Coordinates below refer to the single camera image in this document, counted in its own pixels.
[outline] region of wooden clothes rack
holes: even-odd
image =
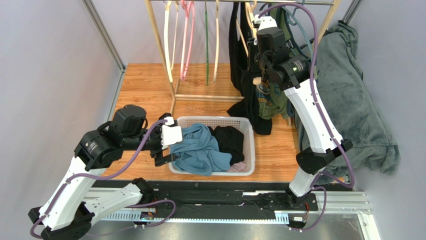
[[[172,79],[170,79],[169,75],[167,74],[167,66],[166,66],[166,55],[163,48],[163,43],[160,38],[160,32],[157,26],[156,16],[154,14],[153,5],[151,1],[162,1],[162,0],[145,0],[146,9],[148,10],[149,19],[151,21],[152,28],[154,30],[154,36],[157,43],[158,50],[161,55],[161,62],[164,68],[164,72],[166,75],[165,81],[170,87],[170,93],[171,93],[171,107],[170,107],[170,113],[174,115],[175,112],[175,106],[176,101],[201,101],[201,102],[231,102],[231,103],[237,103],[243,99],[242,96],[220,96],[220,95],[196,95],[196,94],[180,94],[179,93],[179,85],[180,85],[180,78],[178,77],[177,82],[175,86],[173,86]],[[192,0],[194,2],[215,2],[216,0]],[[219,0],[220,2],[244,2],[244,3],[254,3],[253,0]],[[301,1],[293,1],[293,0],[258,0],[258,3],[297,3],[301,4]],[[329,26],[333,16],[336,13],[337,8],[340,5],[341,0],[333,0],[330,2],[327,1],[305,1],[305,5],[321,5],[321,6],[329,6],[328,12],[325,15],[324,21],[321,24],[321,27],[318,31],[318,43],[321,41],[321,38],[323,37],[324,33],[327,30],[327,27]]]

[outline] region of black garment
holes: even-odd
[[[231,154],[229,164],[232,166],[244,161],[243,143],[244,134],[233,126],[217,126],[214,130],[211,127],[211,135],[216,138],[221,153]]]
[[[259,117],[259,101],[256,97],[256,86],[253,84],[254,77],[260,77],[260,72],[255,72],[248,66],[248,58],[244,50],[243,40],[237,36],[237,12],[240,5],[240,27],[244,40],[251,37],[249,24],[245,19],[245,4],[234,2],[231,19],[229,23],[229,62],[230,77],[233,86],[239,90],[244,99],[234,104],[227,113],[232,117],[243,117],[250,120],[253,130],[260,135],[270,135],[272,120]]]

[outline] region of wood plank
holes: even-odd
[[[206,86],[205,64],[192,64],[188,71],[187,80],[181,82],[179,93],[208,94],[221,96],[238,96],[239,92],[232,86],[229,79],[229,65],[220,64],[216,84],[213,81]],[[173,76],[177,77],[179,65],[174,67]],[[163,113],[170,111],[172,96],[166,84],[166,75],[161,64],[130,64],[121,88],[116,110],[127,104],[141,106],[147,111],[149,123],[155,122]],[[201,102],[177,101],[174,117],[180,116],[228,116],[230,102]],[[149,152],[140,152],[136,161],[116,179],[145,178],[147,180],[176,180],[176,181],[247,181],[247,182],[289,182],[293,179],[298,165],[297,132],[287,126],[286,120],[280,116],[273,119],[271,135],[255,134],[256,162],[255,171],[250,176],[198,176],[175,174],[167,165],[154,166],[154,160]],[[126,151],[107,169],[105,175],[110,175],[122,168],[133,155]]]

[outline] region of white plastic basket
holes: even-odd
[[[255,136],[252,125],[247,118],[231,116],[181,116],[177,118],[177,125],[187,128],[193,124],[204,124],[215,129],[217,126],[232,126],[244,134],[242,154],[244,154],[245,169],[240,172],[218,172],[214,171],[212,176],[248,176],[255,171]],[[170,171],[175,174],[192,174],[175,168],[172,163],[168,164]]]

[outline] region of white wall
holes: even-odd
[[[93,0],[97,11],[99,12],[102,21],[108,30],[121,59],[125,64],[129,63],[161,63],[160,54],[157,48],[153,30],[151,28],[150,18],[145,6],[144,0]],[[343,18],[351,0],[342,0],[338,8],[333,22]],[[164,15],[165,4],[162,1],[153,1],[153,9],[156,15],[156,20],[163,39],[164,35]],[[232,12],[233,3],[221,2],[219,5],[219,62],[228,63],[228,35],[229,35],[229,20]],[[315,16],[320,27],[327,11],[328,6],[308,5],[308,9]],[[207,3],[208,8],[208,36],[209,36],[209,58],[210,63],[214,63],[216,51],[216,20],[214,2]],[[296,17],[300,20],[310,38],[314,37],[312,25],[309,18],[303,11],[299,11]],[[170,52],[172,51],[173,36],[175,30],[176,11],[173,8],[170,11],[169,17],[169,44]],[[191,55],[192,63],[206,62],[206,32],[205,32],[205,8],[204,2],[195,2],[195,27],[193,38],[193,54]],[[179,24],[178,32],[180,33],[176,41],[176,63],[181,62],[182,42],[184,31],[185,14],[183,9],[179,9]],[[299,34],[299,29],[293,27],[294,35],[297,42],[304,44],[302,35]]]
[[[351,22],[359,34],[364,82],[401,154],[394,176],[356,172],[383,240],[425,239],[426,234],[425,9],[424,0],[363,1]]]
[[[120,73],[79,0],[0,1],[0,33],[0,238],[26,240]]]

